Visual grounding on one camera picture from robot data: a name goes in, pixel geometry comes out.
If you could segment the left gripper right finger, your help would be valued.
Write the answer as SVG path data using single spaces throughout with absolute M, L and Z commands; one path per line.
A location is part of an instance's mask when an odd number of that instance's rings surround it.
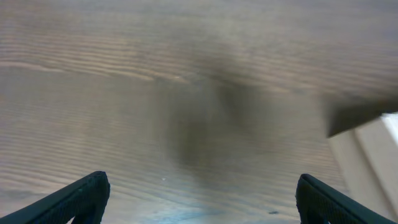
M 295 193 L 301 224 L 394 224 L 310 174 L 302 174 Z

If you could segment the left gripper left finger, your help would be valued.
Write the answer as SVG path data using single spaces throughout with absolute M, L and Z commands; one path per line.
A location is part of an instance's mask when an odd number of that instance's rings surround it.
M 103 171 L 80 180 L 1 218 L 1 224 L 101 223 L 110 196 Z

